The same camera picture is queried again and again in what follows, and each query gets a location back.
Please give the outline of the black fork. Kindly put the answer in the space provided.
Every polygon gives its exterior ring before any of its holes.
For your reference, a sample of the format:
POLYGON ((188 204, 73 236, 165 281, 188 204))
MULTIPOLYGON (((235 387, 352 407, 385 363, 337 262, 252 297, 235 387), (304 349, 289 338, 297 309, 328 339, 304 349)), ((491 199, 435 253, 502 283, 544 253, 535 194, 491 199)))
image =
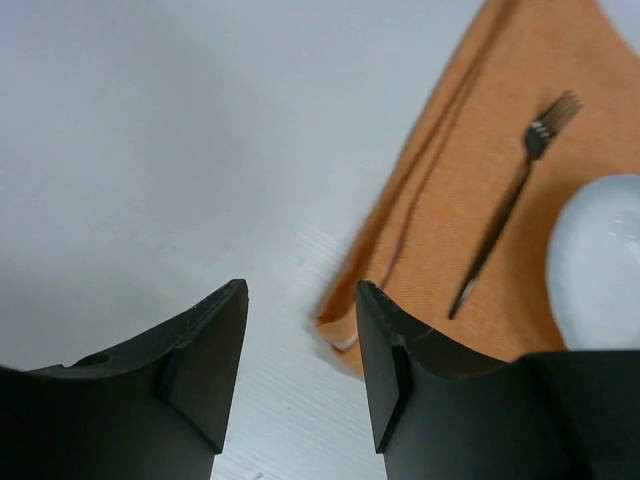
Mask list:
POLYGON ((516 184, 506 195, 497 210, 476 257, 468 270, 462 285, 448 312, 448 319, 454 320, 473 292, 481 272, 495 249, 509 219, 534 170, 534 165, 543 158, 554 139, 582 108, 578 97, 565 90, 549 106, 542 110, 530 123, 523 135, 524 163, 516 178, 516 184))

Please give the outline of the orange cloth napkin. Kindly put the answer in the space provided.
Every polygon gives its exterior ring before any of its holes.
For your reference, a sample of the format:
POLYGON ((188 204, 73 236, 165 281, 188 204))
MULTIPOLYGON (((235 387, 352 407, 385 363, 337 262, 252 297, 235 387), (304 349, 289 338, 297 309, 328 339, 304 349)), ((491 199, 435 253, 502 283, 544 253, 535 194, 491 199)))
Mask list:
POLYGON ((545 286, 548 239, 569 198, 639 170, 639 59, 596 1, 489 1, 414 127, 317 317, 339 360, 362 370, 356 285, 501 360, 564 343, 545 286), (465 275, 525 167, 523 135, 561 93, 581 110, 535 165, 478 283, 465 275))

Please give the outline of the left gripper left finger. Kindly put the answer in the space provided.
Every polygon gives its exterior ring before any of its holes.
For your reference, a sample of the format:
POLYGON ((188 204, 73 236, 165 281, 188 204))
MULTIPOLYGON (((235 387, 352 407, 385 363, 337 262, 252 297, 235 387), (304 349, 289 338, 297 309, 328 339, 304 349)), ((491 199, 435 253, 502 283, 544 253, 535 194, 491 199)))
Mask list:
POLYGON ((1 371, 5 479, 207 479, 225 441, 248 314, 234 279, 73 365, 1 371))

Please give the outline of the white ceramic bowl plate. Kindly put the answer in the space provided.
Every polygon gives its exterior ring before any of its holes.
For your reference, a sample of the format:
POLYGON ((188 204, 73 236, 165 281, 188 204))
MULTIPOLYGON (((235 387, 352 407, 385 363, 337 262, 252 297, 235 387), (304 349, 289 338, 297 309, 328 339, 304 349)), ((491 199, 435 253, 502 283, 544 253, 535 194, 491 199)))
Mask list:
POLYGON ((563 207, 546 260, 550 308, 571 350, 639 348, 639 177, 582 187, 563 207))

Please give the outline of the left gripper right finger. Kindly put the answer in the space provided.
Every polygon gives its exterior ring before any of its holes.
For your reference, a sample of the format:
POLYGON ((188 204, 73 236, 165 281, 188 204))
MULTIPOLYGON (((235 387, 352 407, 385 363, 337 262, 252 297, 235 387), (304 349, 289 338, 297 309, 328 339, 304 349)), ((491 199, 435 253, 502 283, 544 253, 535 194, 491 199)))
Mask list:
POLYGON ((635 479, 639 355, 530 353, 503 362, 357 287, 376 451, 390 479, 635 479))

